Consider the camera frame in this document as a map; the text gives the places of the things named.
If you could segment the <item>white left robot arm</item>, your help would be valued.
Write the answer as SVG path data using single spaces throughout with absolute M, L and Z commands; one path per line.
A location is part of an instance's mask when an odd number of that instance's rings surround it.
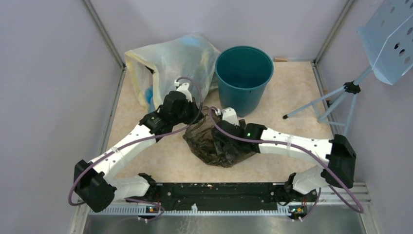
M 146 174 L 132 179 L 115 176 L 144 149 L 174 134 L 174 126 L 198 122 L 202 118 L 200 110 L 195 98 L 185 91 L 169 92 L 158 109 L 144 115 L 111 149 L 89 162 L 81 160 L 75 165 L 71 193 L 76 193 L 96 213 L 120 199 L 136 196 L 147 202 L 153 200 L 156 188 Z

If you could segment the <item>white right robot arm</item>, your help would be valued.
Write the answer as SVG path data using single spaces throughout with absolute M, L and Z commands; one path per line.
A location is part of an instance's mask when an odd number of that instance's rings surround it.
M 354 186 L 356 153 L 345 136 L 305 138 L 260 124 L 233 124 L 225 120 L 215 123 L 214 127 L 218 141 L 232 144 L 237 150 L 284 155 L 313 163 L 312 168 L 293 173 L 285 183 L 286 196 L 292 201 L 329 185 L 343 189 Z

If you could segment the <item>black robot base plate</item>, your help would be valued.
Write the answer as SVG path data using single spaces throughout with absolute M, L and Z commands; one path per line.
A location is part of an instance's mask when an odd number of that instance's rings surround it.
M 166 211 L 258 212 L 284 209 L 294 202 L 314 202 L 318 193 L 301 193 L 283 184 L 254 183 L 158 183 L 142 200 L 159 203 Z

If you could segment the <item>black plastic trash bag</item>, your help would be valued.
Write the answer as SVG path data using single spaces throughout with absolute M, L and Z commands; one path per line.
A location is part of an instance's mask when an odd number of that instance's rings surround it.
M 242 151 L 234 143 L 222 143 L 217 148 L 213 137 L 214 125 L 208 115 L 208 109 L 208 106 L 204 106 L 203 118 L 191 125 L 183 134 L 183 139 L 195 156 L 209 166 L 230 168 L 256 154 Z

